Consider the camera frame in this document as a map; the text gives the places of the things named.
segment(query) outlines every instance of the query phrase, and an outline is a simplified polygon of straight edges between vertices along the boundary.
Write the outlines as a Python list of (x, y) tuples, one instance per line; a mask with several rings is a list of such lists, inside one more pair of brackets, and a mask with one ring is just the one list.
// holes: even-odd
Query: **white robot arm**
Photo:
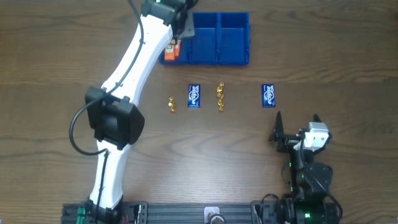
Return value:
[[(131, 0), (129, 3), (136, 13)], [(120, 64), (101, 89), (91, 87), (87, 91), (86, 106), (72, 121), (73, 147), (89, 156), (98, 155), (95, 184), (86, 203), (88, 213), (96, 221), (117, 223), (121, 218), (124, 168), (129, 149), (144, 127), (144, 117), (137, 109), (142, 88), (160, 53), (183, 33), (188, 10), (196, 3), (197, 0), (144, 1), (139, 17), (142, 27), (139, 24)], [(84, 109), (95, 130), (97, 153), (83, 152), (73, 140), (74, 122)]]

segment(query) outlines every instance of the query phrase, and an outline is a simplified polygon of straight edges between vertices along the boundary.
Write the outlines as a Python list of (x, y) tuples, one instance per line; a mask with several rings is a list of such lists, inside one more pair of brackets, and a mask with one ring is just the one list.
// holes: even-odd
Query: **wooden table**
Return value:
[[(287, 155), (267, 142), (276, 112), (291, 134), (318, 113), (333, 140), (315, 160), (334, 170), (330, 190), (344, 208), (342, 223), (396, 222), (397, 6), (200, 0), (196, 11), (250, 12), (250, 64), (155, 65), (141, 95), (146, 126), (129, 155), (124, 199), (250, 202), (288, 193), (280, 176)], [(126, 1), (0, 2), (3, 223), (59, 223), (63, 203), (91, 192), (97, 158), (73, 150), (68, 127), (86, 89), (116, 68), (136, 27)], [(215, 96), (220, 81), (223, 113)], [(189, 83), (201, 84), (199, 110), (186, 107)], [(275, 109), (261, 107), (262, 83), (275, 84)], [(86, 114), (75, 136), (83, 149), (96, 150)]]

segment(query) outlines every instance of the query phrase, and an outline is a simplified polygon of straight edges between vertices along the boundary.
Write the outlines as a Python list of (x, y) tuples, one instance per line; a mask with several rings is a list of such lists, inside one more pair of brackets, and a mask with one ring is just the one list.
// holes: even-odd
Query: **blue plastic bin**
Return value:
[(194, 12), (195, 36), (182, 40), (180, 58), (164, 65), (247, 65), (250, 59), (248, 12)]

